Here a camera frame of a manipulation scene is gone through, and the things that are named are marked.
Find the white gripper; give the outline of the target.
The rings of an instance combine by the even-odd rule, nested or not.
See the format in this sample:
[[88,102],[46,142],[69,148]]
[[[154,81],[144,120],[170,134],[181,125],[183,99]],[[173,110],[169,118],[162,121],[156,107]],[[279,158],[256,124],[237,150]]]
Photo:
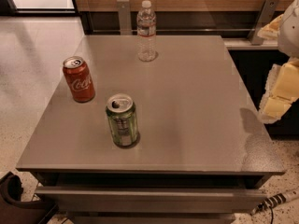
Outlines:
[[278,40],[278,49],[290,58],[283,65],[274,64],[268,73],[265,94],[259,104],[259,119],[273,124],[299,99],[299,0],[262,27],[258,37]]

